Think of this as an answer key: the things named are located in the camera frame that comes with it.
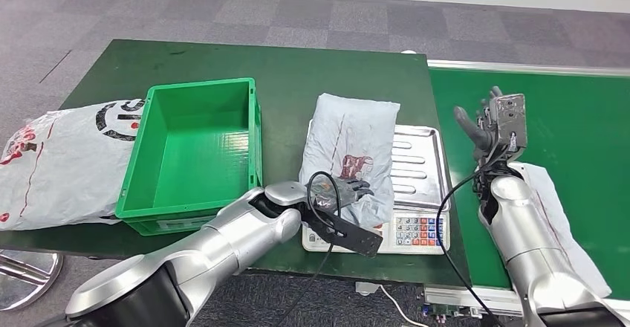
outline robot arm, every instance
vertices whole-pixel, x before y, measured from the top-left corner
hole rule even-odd
[[[577,275],[540,216],[533,190],[511,164],[527,146],[525,98],[499,88],[482,102],[475,125],[460,107],[455,119],[475,143],[479,218],[519,295],[526,327],[630,327]]]
[[[342,206],[371,194],[365,182],[336,183]],[[327,242],[375,256],[383,239],[336,216],[331,191],[315,181],[308,205],[297,182],[254,188],[198,232],[97,274],[73,293],[64,315],[41,326],[189,326],[221,282],[296,235],[303,221]]]

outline green tabletop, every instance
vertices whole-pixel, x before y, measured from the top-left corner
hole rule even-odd
[[[264,182],[296,180],[308,121],[318,95],[401,103],[397,122],[439,129],[424,55],[296,48],[114,40],[62,109],[146,96],[152,85],[253,77],[262,111]],[[467,275],[458,216],[451,215],[450,253]],[[58,250],[92,256],[146,253],[185,234],[142,237],[125,224],[81,224],[2,232],[0,247]],[[300,236],[260,259],[255,269],[313,273],[323,253],[302,248]],[[443,256],[332,254],[323,274],[362,280],[461,285]]]
[[[547,168],[574,238],[601,270],[611,298],[630,300],[630,78],[431,68],[453,183],[474,169],[473,145],[452,118],[469,114],[493,85],[525,94],[528,148],[519,159]],[[455,194],[474,285],[509,288],[494,244],[477,218],[471,186]]]

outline digital scale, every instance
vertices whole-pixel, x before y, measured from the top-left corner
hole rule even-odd
[[[394,212],[392,221],[375,227],[383,237],[381,254],[443,254],[450,248],[450,201],[444,205],[440,221],[438,208],[448,193],[446,164],[438,130],[426,126],[396,125],[392,147]],[[330,246],[309,228],[302,228],[302,246],[308,251],[325,252]],[[351,253],[333,247],[336,253]]]

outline white cable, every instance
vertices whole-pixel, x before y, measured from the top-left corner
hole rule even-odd
[[[410,320],[404,313],[403,310],[400,309],[400,306],[398,305],[398,302],[396,302],[396,300],[394,300],[394,297],[392,297],[387,291],[385,291],[385,288],[382,285],[379,285],[380,289],[383,290],[383,293],[385,294],[385,296],[389,297],[389,299],[394,303],[394,305],[396,305],[396,308],[398,309],[398,312],[400,312],[400,315],[405,319],[405,321],[407,321],[408,323],[411,323],[414,326],[420,326],[420,327],[428,327],[427,325],[424,325],[422,323],[419,322],[415,322]]]

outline stainless steel tray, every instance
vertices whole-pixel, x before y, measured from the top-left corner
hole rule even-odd
[[[438,210],[449,190],[438,130],[427,126],[396,125],[391,177],[395,209]],[[443,211],[450,207],[449,200]]]

